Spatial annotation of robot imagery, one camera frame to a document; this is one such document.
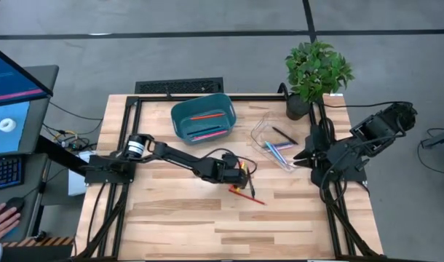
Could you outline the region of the red pencil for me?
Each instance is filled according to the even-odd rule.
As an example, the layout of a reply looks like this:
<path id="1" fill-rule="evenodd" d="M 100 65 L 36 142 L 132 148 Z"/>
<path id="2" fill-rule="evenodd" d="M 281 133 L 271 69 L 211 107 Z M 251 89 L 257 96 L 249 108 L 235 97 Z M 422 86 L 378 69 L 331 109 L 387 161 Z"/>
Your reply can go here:
<path id="1" fill-rule="evenodd" d="M 258 200 L 258 199 L 254 198 L 254 197 L 251 197 L 251 196 L 248 196 L 248 195 L 246 195 L 246 194 L 241 193 L 241 192 L 240 192 L 238 189 L 236 189 L 235 187 L 230 187 L 230 188 L 229 188 L 229 192 L 231 192 L 231 193 L 233 193 L 233 194 L 235 194 L 235 195 L 237 195 L 237 196 L 239 196 L 239 197 L 242 197 L 242 198 L 248 199 L 248 200 L 250 200 L 250 201 L 252 201 L 252 202 L 256 202 L 256 203 L 258 203 L 258 204 L 260 204 L 260 205 L 266 205 L 266 203 L 265 203 L 265 202 L 262 202 L 261 200 Z"/>

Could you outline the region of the pink pencil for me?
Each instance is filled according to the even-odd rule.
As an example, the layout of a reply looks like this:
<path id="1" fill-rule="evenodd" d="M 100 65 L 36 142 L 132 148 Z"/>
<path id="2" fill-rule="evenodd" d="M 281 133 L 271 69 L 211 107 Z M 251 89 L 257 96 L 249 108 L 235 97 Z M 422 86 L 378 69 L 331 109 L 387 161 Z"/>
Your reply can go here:
<path id="1" fill-rule="evenodd" d="M 227 132 L 228 132 L 228 130 L 219 130 L 217 132 L 210 132 L 208 134 L 195 136 L 195 137 L 193 137 L 191 139 L 191 141 L 204 140 L 204 139 L 207 139 L 207 138 L 211 138 L 211 137 L 215 137 L 215 136 L 219 136 L 219 135 L 225 134 Z"/>

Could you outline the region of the black pencil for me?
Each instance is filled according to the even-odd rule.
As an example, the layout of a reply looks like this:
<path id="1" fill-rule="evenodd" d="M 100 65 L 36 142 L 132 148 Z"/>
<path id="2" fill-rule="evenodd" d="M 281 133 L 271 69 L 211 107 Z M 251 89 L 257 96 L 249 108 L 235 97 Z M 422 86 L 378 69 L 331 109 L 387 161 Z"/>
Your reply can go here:
<path id="1" fill-rule="evenodd" d="M 193 131 L 193 132 L 188 132 L 187 135 L 188 136 L 204 135 L 206 133 L 215 132 L 215 131 L 222 130 L 222 129 L 223 129 L 222 126 L 213 126 L 213 127 L 208 127 L 205 129 Z"/>

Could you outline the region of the clear plastic container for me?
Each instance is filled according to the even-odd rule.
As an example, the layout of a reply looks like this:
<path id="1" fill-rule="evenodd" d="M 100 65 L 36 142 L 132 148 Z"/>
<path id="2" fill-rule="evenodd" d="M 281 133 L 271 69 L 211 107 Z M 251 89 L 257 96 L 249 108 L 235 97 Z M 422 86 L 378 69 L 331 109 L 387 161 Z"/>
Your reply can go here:
<path id="1" fill-rule="evenodd" d="M 292 148 L 286 148 L 279 150 L 281 155 L 284 156 L 288 164 L 279 163 L 270 150 L 265 146 L 265 142 L 270 144 L 278 143 L 290 143 L 281 135 L 277 134 L 272 127 L 277 127 L 284 132 L 290 132 L 295 134 L 295 139 L 298 141 L 298 145 L 293 145 Z M 263 115 L 261 120 L 250 132 L 251 146 L 268 160 L 275 163 L 285 172 L 291 173 L 298 166 L 295 166 L 293 157 L 300 153 L 305 146 L 305 138 L 309 135 L 309 124 L 304 124 L 301 121 L 293 121 L 285 114 L 274 113 L 273 111 L 267 112 Z"/>

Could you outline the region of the black support beam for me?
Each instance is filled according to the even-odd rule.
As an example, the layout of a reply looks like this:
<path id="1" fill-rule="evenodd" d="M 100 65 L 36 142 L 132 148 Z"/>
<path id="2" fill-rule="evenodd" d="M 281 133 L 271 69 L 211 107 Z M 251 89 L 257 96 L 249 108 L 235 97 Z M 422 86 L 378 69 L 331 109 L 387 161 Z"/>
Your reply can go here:
<path id="1" fill-rule="evenodd" d="M 88 163 L 71 152 L 59 147 L 51 140 L 40 135 L 35 147 L 35 153 L 46 154 L 50 160 L 67 167 L 68 169 L 85 176 L 86 171 L 82 168 Z"/>

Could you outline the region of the white tape roll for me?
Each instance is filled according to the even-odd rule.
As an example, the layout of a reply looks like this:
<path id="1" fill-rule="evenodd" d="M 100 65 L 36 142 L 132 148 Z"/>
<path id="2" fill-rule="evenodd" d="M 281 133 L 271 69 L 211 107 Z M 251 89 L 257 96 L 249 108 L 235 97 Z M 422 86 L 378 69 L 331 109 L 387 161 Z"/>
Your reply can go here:
<path id="1" fill-rule="evenodd" d="M 17 126 L 17 122 L 13 119 L 6 118 L 0 121 L 0 130 L 2 132 L 12 132 Z"/>

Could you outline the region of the teal plastic bin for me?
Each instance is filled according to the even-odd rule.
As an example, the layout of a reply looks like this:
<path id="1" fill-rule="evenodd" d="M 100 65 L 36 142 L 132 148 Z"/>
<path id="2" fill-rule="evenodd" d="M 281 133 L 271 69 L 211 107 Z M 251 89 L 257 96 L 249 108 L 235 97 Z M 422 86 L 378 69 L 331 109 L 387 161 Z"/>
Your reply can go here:
<path id="1" fill-rule="evenodd" d="M 211 119 L 190 120 L 191 117 L 217 113 L 225 113 L 226 115 Z M 184 143 L 195 145 L 228 136 L 237 122 L 237 115 L 230 97 L 223 93 L 215 93 L 178 103 L 171 109 L 171 119 L 173 121 L 175 134 Z M 197 141 L 191 141 L 192 138 L 187 135 L 188 132 L 213 126 L 222 126 L 223 128 L 226 128 L 228 132 L 219 136 Z"/>

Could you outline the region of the orange pencil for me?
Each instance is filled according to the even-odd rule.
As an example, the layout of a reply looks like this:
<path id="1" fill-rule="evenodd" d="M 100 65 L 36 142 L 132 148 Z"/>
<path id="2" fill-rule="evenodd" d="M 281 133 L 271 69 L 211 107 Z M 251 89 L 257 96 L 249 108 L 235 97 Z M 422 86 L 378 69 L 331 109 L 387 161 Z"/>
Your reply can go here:
<path id="1" fill-rule="evenodd" d="M 211 119 L 211 118 L 216 118 L 216 117 L 225 116 L 225 115 L 226 115 L 225 113 L 207 114 L 207 115 L 204 115 L 204 116 L 191 117 L 190 120 Z"/>

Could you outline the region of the computer monitor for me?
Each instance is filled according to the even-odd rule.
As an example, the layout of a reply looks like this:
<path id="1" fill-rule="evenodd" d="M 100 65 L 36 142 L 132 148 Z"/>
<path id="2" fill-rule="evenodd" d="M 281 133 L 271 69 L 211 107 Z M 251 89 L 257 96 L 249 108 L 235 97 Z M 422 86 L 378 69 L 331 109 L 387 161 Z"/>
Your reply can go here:
<path id="1" fill-rule="evenodd" d="M 52 90 L 0 50 L 0 106 L 52 96 Z"/>

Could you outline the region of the yellow pen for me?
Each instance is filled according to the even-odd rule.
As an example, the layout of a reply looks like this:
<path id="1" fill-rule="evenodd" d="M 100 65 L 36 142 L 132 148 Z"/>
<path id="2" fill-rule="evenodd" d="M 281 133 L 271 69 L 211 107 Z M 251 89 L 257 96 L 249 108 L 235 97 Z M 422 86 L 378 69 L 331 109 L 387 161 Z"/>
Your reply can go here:
<path id="1" fill-rule="evenodd" d="M 238 186 L 233 186 L 233 189 L 237 192 L 240 192 L 242 189 L 245 189 L 248 179 L 247 179 L 247 164 L 242 162 L 239 166 L 239 171 L 241 172 L 241 181 Z"/>

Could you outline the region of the backlit black keyboard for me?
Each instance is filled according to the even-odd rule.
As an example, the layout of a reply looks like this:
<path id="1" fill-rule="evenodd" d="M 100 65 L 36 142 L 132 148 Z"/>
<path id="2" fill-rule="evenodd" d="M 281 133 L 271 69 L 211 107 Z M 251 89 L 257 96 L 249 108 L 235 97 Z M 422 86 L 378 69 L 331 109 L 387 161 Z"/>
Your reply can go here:
<path id="1" fill-rule="evenodd" d="M 0 190 L 23 184 L 23 158 L 0 156 Z"/>

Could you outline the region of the light blue pen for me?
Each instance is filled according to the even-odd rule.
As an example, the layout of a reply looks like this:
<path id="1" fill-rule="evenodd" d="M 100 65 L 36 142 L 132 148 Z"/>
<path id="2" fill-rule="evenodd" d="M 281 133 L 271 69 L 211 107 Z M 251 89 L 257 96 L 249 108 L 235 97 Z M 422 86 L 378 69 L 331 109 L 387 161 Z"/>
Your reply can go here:
<path id="1" fill-rule="evenodd" d="M 281 164 L 283 164 L 283 160 L 282 158 L 277 154 L 276 148 L 273 147 L 272 144 L 270 144 L 270 142 L 266 141 L 265 142 L 265 146 L 270 150 L 270 152 L 272 153 L 272 155 L 274 156 L 274 158 Z"/>

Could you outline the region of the blue pencil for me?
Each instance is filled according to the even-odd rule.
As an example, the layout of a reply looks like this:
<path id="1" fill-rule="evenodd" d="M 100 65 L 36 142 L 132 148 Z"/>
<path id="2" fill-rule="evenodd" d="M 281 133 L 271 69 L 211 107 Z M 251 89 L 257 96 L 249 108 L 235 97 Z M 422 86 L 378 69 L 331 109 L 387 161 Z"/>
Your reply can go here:
<path id="1" fill-rule="evenodd" d="M 213 129 L 206 129 L 206 130 L 201 130 L 199 132 L 189 133 L 189 137 L 196 138 L 196 137 L 206 136 L 206 135 L 210 135 L 210 134 L 217 133 L 217 132 L 223 132 L 223 131 L 226 131 L 226 128 L 217 127 L 217 128 L 213 128 Z"/>

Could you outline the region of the person's hand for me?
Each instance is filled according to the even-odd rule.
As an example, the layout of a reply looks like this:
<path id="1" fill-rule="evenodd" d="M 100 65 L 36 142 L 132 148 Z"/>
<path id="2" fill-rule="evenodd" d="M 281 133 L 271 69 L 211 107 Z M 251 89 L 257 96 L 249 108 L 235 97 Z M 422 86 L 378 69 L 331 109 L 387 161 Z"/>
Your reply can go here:
<path id="1" fill-rule="evenodd" d="M 5 203 L 0 204 L 0 239 L 19 224 L 20 214 L 16 207 L 4 211 Z"/>

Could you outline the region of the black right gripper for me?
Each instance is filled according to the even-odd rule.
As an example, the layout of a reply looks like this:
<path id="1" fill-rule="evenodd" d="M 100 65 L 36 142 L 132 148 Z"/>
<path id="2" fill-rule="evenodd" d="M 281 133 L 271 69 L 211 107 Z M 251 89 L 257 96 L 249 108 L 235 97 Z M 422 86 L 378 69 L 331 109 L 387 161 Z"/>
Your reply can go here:
<path id="1" fill-rule="evenodd" d="M 293 164 L 298 167 L 325 172 L 333 164 L 328 158 L 328 151 L 332 146 L 333 144 L 328 142 L 313 143 L 311 151 L 304 149 L 293 157 L 298 160 Z"/>

